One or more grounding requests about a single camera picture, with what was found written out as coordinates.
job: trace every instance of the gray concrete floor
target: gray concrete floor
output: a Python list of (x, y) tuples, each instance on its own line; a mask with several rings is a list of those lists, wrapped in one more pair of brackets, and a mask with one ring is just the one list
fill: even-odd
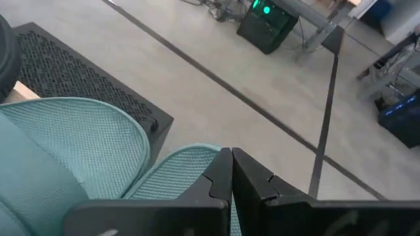
[[(293, 61), (296, 52), (263, 55), (236, 35), (237, 24), (216, 22), (204, 8), (177, 0), (115, 2), (318, 145), (333, 59), (326, 49), (301, 67)], [(237, 146), (308, 191), (313, 152), (101, 0), (0, 0), (0, 14), (13, 26), (35, 22), (171, 114), (175, 122), (160, 158), (194, 142)], [(304, 27), (313, 30), (306, 22)], [(290, 35), (282, 47), (299, 43)], [(381, 50), (371, 52), (346, 36), (326, 154), (389, 199), (419, 199), (420, 150), (407, 149), (376, 123), (371, 102), (356, 99), (361, 85), (354, 77)], [(373, 199), (327, 163), (319, 198)]]

